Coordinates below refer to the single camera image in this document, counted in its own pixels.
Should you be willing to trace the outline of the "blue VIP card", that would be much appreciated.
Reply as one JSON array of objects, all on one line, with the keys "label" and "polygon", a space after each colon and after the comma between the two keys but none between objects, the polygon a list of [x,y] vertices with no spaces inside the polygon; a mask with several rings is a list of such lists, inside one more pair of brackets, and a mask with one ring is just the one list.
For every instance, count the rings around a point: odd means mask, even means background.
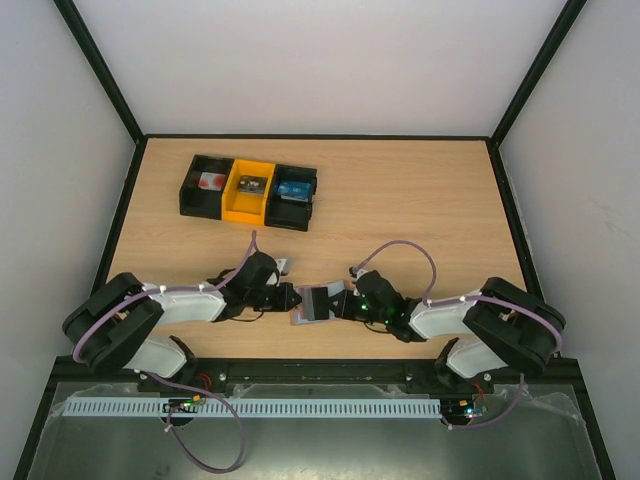
[{"label": "blue VIP card", "polygon": [[281,180],[276,185],[275,195],[283,200],[307,202],[312,196],[312,185],[309,182]]}]

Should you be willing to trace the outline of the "black VIP logo card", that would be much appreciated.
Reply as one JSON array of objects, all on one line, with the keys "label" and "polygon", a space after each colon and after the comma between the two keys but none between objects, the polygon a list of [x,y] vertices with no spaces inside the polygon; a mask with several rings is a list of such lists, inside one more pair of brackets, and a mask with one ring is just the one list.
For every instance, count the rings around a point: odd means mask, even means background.
[{"label": "black VIP logo card", "polygon": [[242,175],[237,183],[237,191],[244,194],[260,195],[265,192],[267,177]]}]

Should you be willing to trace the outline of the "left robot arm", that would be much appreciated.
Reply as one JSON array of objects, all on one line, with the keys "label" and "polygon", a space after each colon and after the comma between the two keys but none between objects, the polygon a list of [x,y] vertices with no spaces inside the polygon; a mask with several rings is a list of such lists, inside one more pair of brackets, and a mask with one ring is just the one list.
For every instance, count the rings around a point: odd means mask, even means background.
[{"label": "left robot arm", "polygon": [[143,283],[130,272],[113,277],[63,322],[75,362],[94,374],[143,370],[175,376],[193,357],[177,337],[157,336],[159,326],[190,321],[235,320],[250,308],[258,314],[288,312],[302,303],[290,282],[287,259],[253,252],[234,269],[197,285]]}]

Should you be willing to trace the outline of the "black stripe back card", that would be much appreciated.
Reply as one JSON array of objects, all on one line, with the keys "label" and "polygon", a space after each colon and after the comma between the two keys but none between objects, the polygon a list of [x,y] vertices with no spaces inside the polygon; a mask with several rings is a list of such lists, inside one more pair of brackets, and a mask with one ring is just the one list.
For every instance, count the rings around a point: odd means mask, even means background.
[{"label": "black stripe back card", "polygon": [[329,291],[326,286],[301,287],[297,292],[302,296],[302,303],[297,309],[298,323],[325,321],[330,318]]}]

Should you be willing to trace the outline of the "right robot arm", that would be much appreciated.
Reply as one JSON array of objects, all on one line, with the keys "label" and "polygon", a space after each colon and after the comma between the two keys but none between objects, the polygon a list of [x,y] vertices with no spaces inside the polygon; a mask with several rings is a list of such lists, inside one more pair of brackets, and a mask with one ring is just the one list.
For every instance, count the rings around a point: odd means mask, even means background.
[{"label": "right robot arm", "polygon": [[500,277],[465,295],[424,300],[402,296],[376,270],[364,271],[351,289],[316,294],[314,307],[323,318],[379,324],[405,343],[447,337],[434,375],[450,392],[502,368],[542,374],[562,349],[566,326],[556,309]]}]

